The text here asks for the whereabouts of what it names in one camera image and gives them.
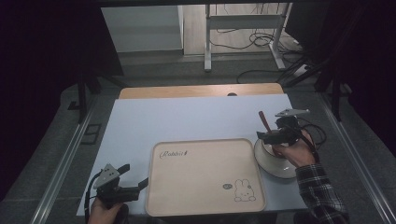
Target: black cable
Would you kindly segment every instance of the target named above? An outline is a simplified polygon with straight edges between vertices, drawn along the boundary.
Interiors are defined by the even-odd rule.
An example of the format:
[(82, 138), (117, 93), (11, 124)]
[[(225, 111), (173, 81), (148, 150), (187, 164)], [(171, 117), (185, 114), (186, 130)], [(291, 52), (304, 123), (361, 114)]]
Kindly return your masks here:
[[(262, 3), (262, 10), (264, 9), (264, 3)], [(260, 14), (262, 14), (262, 10), (260, 11)], [(257, 14), (259, 14), (259, 11), (257, 12)], [(267, 12), (268, 14), (268, 12)]]
[(273, 73), (277, 73), (277, 72), (280, 72), (280, 71), (270, 71), (270, 70), (248, 70), (248, 71), (245, 71), (245, 72), (239, 74), (239, 75), (236, 77), (236, 83), (237, 83), (237, 84), (241, 84), (241, 83), (239, 82), (239, 78), (241, 78), (241, 76), (243, 76), (243, 75), (245, 75), (245, 74), (247, 74), (247, 73), (252, 73), (252, 72), (273, 72)]
[(283, 59), (283, 61), (286, 61), (286, 62), (288, 62), (288, 63), (297, 63), (298, 62), (298, 59), (297, 59), (297, 61), (290, 61), (289, 59), (287, 59), (286, 57), (285, 57), (285, 55), (289, 55), (289, 54), (299, 54), (299, 55), (302, 55), (302, 57), (304, 56), (304, 54), (303, 53), (301, 53), (301, 52), (284, 52), (284, 53), (282, 53), (282, 59)]
[(221, 45), (221, 44), (214, 44), (211, 40), (209, 40), (210, 44), (212, 44), (213, 46), (218, 46), (218, 47), (224, 47), (227, 49), (247, 49), (248, 47), (252, 46), (254, 43), (250, 43), (249, 45), (242, 47), (242, 48), (236, 48), (236, 47), (232, 47), (232, 46), (227, 46), (227, 45)]
[(217, 31), (219, 34), (227, 34), (227, 33), (230, 33), (230, 32), (237, 31), (237, 30), (239, 30), (239, 29), (232, 29), (232, 30), (227, 30), (227, 31), (219, 31), (219, 29), (217, 29), (216, 31)]
[(306, 61), (307, 61), (307, 59), (305, 59), (305, 61), (301, 61), (300, 63), (297, 63), (297, 64), (293, 67), (292, 70), (289, 70), (289, 72), (288, 72), (285, 76), (283, 76), (282, 82), (279, 83), (279, 84), (282, 86), (282, 88), (288, 88), (288, 87), (289, 87), (289, 86), (288, 86), (288, 80), (289, 80), (290, 78), (294, 77), (294, 74), (297, 72), (297, 70), (298, 70), (300, 67), (302, 67), (302, 66), (305, 64)]
[(282, 83), (280, 83), (280, 80), (284, 79), (285, 77), (292, 76), (292, 74), (294, 74), (294, 72), (300, 66), (302, 66), (306, 61), (307, 61), (307, 58), (305, 56), (302, 56), (299, 60), (297, 60), (296, 63), (292, 64), (289, 68), (284, 70), (283, 74), (276, 80), (276, 82), (279, 83), (280, 85), (282, 85)]
[(288, 83), (285, 83), (283, 85), (283, 87), (285, 87), (285, 88), (293, 87), (294, 85), (305, 80), (306, 78), (312, 77), (313, 75), (317, 74), (320, 70), (322, 70), (326, 66), (328, 66), (330, 61), (331, 61), (331, 58), (327, 58), (323, 62), (316, 64), (315, 66), (311, 67), (309, 70), (305, 71), (300, 76), (297, 76), (294, 80), (291, 80)]
[(327, 141), (327, 134), (324, 132), (322, 128), (320, 128), (318, 125), (313, 124), (311, 121), (303, 118), (297, 118), (300, 120), (305, 121), (307, 124), (303, 125), (302, 128), (306, 129), (307, 127), (313, 127), (319, 134), (320, 136), (320, 141), (316, 143), (318, 145), (317, 150)]
[(228, 11), (227, 11), (227, 9), (225, 8), (225, 4), (224, 4), (224, 10), (225, 10), (225, 12), (227, 12), (227, 15), (228, 15)]
[(91, 179), (90, 185), (88, 186), (87, 192), (85, 192), (85, 203), (84, 203), (84, 212), (85, 212), (85, 223), (88, 224), (88, 221), (90, 220), (90, 194), (91, 194), (91, 188), (93, 181), (102, 173), (101, 172), (97, 173), (96, 175), (93, 176)]
[(280, 40), (279, 40), (279, 45), (277, 46), (277, 50), (283, 53), (298, 52), (298, 53), (306, 54), (306, 52), (304, 52), (302, 49), (295, 50), (295, 49), (286, 48), (286, 46)]
[[(309, 135), (309, 137), (312, 139), (312, 141), (314, 141), (313, 140), (313, 138), (312, 138), (312, 135), (311, 135), (311, 133), (308, 131), (308, 130), (306, 130), (306, 132), (308, 133), (308, 135)], [(308, 145), (311, 143), (307, 138), (305, 138), (305, 136), (303, 136), (302, 134), (301, 134), (301, 139), (303, 139), (303, 141), (305, 141)], [(318, 154), (318, 149), (314, 146), (314, 145), (310, 145), (311, 147), (311, 153), (312, 153), (312, 155), (314, 156), (314, 159), (315, 159), (315, 162), (320, 162), (320, 157), (319, 157), (319, 154)]]
[[(257, 32), (257, 29), (256, 29), (256, 32), (254, 34), (251, 34), (248, 39), (249, 39), (250, 43), (253, 43), (257, 47), (265, 47), (270, 44), (270, 41), (273, 40), (274, 37), (272, 35), (268, 35), (266, 33)], [(258, 40), (266, 41), (266, 43), (258, 44), (257, 43)]]
[(298, 60), (296, 63), (294, 63), (288, 71), (285, 72), (285, 74), (282, 74), (282, 83), (279, 83), (284, 87), (284, 83), (294, 75), (294, 73), (301, 67), (303, 66), (306, 62), (308, 61), (307, 57), (303, 56), (301, 60)]

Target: wooden tray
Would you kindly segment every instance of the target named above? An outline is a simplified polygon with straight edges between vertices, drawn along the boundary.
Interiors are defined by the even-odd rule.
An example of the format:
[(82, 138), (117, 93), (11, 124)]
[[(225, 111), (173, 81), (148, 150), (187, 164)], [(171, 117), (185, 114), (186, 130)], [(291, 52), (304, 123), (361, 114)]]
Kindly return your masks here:
[(259, 212), (265, 206), (247, 139), (157, 144), (147, 193), (153, 217)]

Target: wooden table edge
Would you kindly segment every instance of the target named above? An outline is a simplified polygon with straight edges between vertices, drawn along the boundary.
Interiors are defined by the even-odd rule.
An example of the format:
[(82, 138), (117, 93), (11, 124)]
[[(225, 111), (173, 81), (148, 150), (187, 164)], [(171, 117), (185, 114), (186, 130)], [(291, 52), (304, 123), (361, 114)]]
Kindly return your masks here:
[(278, 83), (136, 87), (122, 89), (119, 99), (227, 96), (230, 93), (236, 95), (263, 95), (283, 94), (284, 92)]

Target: white plate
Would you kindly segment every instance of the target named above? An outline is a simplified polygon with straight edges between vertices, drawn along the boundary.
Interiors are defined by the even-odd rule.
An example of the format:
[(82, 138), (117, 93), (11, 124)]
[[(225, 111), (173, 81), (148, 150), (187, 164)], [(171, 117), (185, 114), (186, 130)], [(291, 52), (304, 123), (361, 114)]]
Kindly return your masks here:
[(265, 145), (261, 139), (258, 139), (254, 145), (254, 155), (260, 167), (270, 175), (287, 179), (296, 176), (296, 167), (288, 160), (276, 157), (272, 146)]

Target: bunny illustration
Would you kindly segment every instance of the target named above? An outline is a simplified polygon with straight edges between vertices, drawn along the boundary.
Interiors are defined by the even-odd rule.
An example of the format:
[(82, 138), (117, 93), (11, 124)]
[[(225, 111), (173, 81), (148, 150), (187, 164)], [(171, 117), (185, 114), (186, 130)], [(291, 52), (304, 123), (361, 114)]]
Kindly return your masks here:
[(235, 201), (236, 202), (249, 202), (256, 201), (253, 189), (251, 188), (248, 180), (237, 179), (235, 181)]

